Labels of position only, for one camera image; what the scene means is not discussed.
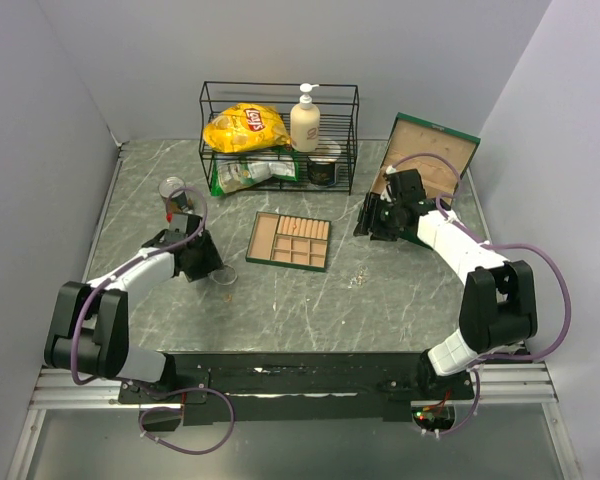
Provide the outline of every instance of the bag of chips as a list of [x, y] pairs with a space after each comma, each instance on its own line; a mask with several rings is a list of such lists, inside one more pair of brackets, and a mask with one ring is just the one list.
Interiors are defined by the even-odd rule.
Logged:
[[271, 177], [297, 181], [298, 168], [295, 156], [283, 148], [273, 149], [278, 155], [277, 158], [268, 150], [244, 155], [216, 154], [211, 178], [211, 195], [217, 197], [249, 188]]
[[275, 107], [238, 103], [204, 127], [204, 141], [216, 152], [240, 153], [291, 143]]

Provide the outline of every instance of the white wall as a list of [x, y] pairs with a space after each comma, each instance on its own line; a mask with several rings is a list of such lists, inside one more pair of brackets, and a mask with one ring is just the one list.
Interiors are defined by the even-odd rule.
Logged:
[[58, 287], [80, 278], [116, 157], [33, 0], [0, 0], [0, 478], [20, 436]]
[[[553, 0], [481, 136], [472, 170], [493, 236], [545, 247], [570, 286], [573, 326], [548, 364], [584, 477], [600, 479], [600, 0]], [[538, 276], [536, 348], [562, 322]]]
[[39, 1], [126, 141], [197, 138], [204, 80], [357, 83], [362, 138], [477, 134], [550, 0]]

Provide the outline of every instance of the green snack bag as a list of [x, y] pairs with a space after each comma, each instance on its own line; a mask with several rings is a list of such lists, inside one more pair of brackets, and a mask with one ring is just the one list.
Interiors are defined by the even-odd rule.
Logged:
[[214, 197], [236, 192], [271, 177], [296, 182], [298, 166], [295, 156], [283, 148], [271, 149], [280, 160], [272, 159], [262, 151], [245, 155], [215, 154], [211, 178], [211, 195]]

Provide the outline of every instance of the wooden box lid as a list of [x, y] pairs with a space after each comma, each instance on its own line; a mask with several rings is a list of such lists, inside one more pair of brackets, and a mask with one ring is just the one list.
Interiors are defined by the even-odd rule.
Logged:
[[[415, 153], [436, 153], [449, 160], [462, 175], [479, 144], [477, 137], [399, 113], [371, 191], [381, 194], [386, 186], [383, 174], [387, 167]], [[417, 168], [420, 172], [427, 198], [434, 198], [440, 192], [452, 194], [457, 187], [453, 172], [435, 158], [417, 157], [402, 163], [397, 170], [411, 168]]]

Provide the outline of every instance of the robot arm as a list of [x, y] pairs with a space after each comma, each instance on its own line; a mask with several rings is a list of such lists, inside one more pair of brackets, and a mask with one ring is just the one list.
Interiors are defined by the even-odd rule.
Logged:
[[483, 248], [426, 199], [417, 170], [385, 174], [387, 189], [368, 193], [355, 235], [372, 240], [407, 239], [437, 252], [464, 284], [458, 328], [421, 357], [419, 383], [465, 370], [480, 355], [536, 334], [533, 272], [526, 262], [510, 262]]
[[109, 283], [90, 305], [87, 318], [96, 317], [92, 328], [82, 327], [78, 348], [78, 370], [103, 378], [128, 378], [165, 388], [175, 380], [170, 355], [129, 343], [129, 315], [159, 283], [181, 272], [189, 281], [206, 277], [222, 268], [222, 259], [211, 235], [199, 236], [175, 250], [165, 250], [182, 242], [198, 228], [201, 218], [190, 213], [174, 214], [169, 229], [146, 242], [133, 257], [144, 261], [115, 277], [113, 273], [88, 283], [68, 282], [56, 300], [45, 346], [45, 362], [56, 368], [70, 368], [72, 339], [80, 310], [87, 297], [105, 280]]

